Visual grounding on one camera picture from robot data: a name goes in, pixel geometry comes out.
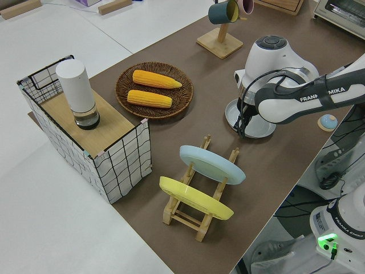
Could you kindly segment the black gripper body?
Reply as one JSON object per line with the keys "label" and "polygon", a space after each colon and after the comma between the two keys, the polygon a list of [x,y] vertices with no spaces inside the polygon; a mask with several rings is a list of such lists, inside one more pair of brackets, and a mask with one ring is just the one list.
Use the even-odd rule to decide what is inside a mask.
{"label": "black gripper body", "polygon": [[242,100],[238,100],[237,108],[240,112],[240,117],[242,123],[249,123],[253,116],[258,115],[256,107],[250,104],[245,103]]}

